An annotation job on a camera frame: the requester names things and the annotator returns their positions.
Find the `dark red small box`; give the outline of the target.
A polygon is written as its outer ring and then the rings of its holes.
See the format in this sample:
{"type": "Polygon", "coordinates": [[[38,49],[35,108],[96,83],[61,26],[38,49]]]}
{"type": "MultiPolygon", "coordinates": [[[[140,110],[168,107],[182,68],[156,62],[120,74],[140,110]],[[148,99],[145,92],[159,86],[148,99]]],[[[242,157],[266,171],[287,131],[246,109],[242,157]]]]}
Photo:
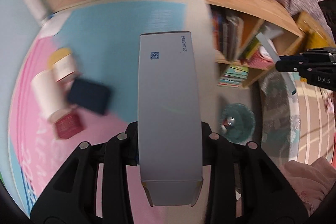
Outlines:
{"type": "Polygon", "coordinates": [[[54,124],[54,129],[58,139],[69,139],[82,132],[84,126],[77,113],[69,113],[54,124]]]}

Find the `grey cardboard box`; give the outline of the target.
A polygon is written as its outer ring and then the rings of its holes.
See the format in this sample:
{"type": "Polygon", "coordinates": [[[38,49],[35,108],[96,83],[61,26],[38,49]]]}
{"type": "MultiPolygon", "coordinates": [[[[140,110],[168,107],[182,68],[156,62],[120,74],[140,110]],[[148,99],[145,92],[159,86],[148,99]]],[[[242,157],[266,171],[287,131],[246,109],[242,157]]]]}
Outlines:
{"type": "Polygon", "coordinates": [[[202,125],[191,33],[143,34],[138,60],[141,183],[153,206],[193,206],[201,192],[202,125]]]}

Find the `white paper cup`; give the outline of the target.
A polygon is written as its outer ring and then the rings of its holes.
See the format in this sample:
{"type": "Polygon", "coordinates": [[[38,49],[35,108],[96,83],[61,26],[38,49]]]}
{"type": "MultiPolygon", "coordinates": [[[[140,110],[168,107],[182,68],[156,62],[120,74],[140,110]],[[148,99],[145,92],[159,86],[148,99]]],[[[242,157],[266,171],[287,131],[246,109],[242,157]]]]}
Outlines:
{"type": "Polygon", "coordinates": [[[34,96],[46,120],[55,124],[59,119],[69,113],[62,87],[55,82],[51,70],[38,73],[31,81],[34,96]]]}

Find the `small white box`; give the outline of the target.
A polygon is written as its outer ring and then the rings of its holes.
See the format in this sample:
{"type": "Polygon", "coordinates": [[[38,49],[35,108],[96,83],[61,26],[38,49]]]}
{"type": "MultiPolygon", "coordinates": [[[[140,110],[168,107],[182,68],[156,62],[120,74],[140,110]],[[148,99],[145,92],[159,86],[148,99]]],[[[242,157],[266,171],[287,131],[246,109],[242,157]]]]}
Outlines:
{"type": "Polygon", "coordinates": [[[72,55],[66,55],[52,65],[56,82],[68,83],[77,76],[76,63],[72,55]]]}

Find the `dark blue rectangular case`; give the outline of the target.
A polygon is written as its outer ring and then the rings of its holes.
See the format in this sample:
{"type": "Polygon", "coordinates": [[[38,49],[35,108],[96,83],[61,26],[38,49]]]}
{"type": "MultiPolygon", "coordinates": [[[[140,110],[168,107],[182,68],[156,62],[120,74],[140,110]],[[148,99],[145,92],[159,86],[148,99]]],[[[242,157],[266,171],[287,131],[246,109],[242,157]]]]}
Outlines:
{"type": "Polygon", "coordinates": [[[105,115],[111,93],[105,85],[78,77],[67,94],[67,100],[98,115],[105,115]]]}

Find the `yellow round coaster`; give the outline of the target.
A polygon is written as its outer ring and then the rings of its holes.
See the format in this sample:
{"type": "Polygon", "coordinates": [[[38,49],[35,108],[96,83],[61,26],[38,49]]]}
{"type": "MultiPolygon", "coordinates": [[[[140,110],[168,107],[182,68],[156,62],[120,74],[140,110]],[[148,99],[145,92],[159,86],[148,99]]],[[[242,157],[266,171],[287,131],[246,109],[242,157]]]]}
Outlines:
{"type": "Polygon", "coordinates": [[[52,52],[47,61],[47,68],[51,70],[55,63],[70,55],[71,53],[72,51],[70,48],[59,48],[58,50],[52,52]]]}

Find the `pink and blue desk mat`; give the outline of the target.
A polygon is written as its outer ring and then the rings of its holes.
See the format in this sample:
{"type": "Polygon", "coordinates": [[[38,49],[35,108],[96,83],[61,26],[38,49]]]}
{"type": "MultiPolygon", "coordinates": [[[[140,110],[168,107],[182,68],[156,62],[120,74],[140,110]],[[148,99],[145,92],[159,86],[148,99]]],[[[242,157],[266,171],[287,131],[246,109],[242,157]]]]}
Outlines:
{"type": "Polygon", "coordinates": [[[141,34],[181,30],[192,36],[201,119],[215,127],[215,51],[210,7],[204,1],[125,1],[82,7],[68,14],[57,34],[37,37],[23,61],[9,112],[11,169],[26,213],[80,142],[104,143],[137,119],[141,34]],[[32,79],[61,47],[72,50],[82,77],[112,89],[108,114],[80,109],[85,129],[67,140],[56,138],[31,88],[32,79]]]}

